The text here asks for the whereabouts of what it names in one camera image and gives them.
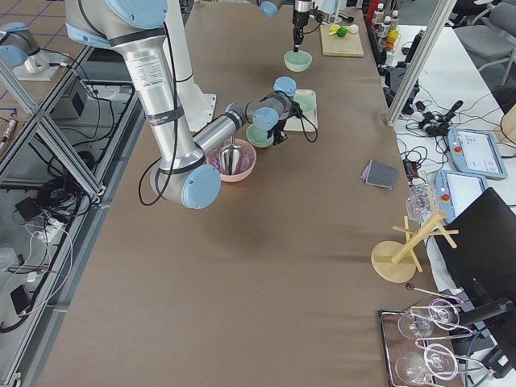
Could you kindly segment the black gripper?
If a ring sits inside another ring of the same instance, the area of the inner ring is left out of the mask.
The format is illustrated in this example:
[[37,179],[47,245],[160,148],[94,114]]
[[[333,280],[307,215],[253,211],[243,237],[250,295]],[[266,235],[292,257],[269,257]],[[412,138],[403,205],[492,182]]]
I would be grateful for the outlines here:
[[267,131],[267,138],[273,139],[273,146],[279,145],[288,139],[288,136],[285,133],[285,125],[287,121],[288,119],[281,119]]
[[298,10],[293,11],[293,51],[298,52],[304,39],[304,27],[308,24],[309,13]]

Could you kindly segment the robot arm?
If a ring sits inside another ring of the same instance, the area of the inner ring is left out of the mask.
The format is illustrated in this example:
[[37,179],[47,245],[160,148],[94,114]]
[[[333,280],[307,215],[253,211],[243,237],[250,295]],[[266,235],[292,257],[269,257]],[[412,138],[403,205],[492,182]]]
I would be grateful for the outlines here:
[[310,17],[313,16],[318,25],[323,21],[323,12],[315,5],[314,1],[251,0],[250,3],[257,6],[261,13],[270,19],[273,18],[285,4],[292,5],[293,52],[299,52],[304,40],[304,28],[308,25]]
[[127,66],[152,129],[161,158],[152,166],[151,185],[159,198],[190,209],[204,209],[218,196],[221,177],[206,158],[243,125],[272,130],[293,109],[296,82],[279,77],[258,102],[234,102],[224,114],[192,134],[164,53],[173,37],[165,27],[165,1],[67,1],[69,38],[111,49]]

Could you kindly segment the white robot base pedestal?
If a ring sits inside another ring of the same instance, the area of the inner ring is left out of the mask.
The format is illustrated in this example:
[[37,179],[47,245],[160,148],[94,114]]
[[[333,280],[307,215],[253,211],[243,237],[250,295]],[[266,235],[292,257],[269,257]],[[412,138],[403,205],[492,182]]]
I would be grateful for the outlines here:
[[[165,22],[169,31],[177,92],[185,111],[185,117],[192,132],[200,131],[214,117],[216,105],[215,94],[204,94],[194,80],[189,58],[189,49],[185,38],[180,2],[168,0],[168,11]],[[164,51],[171,68],[169,47],[164,44]]]

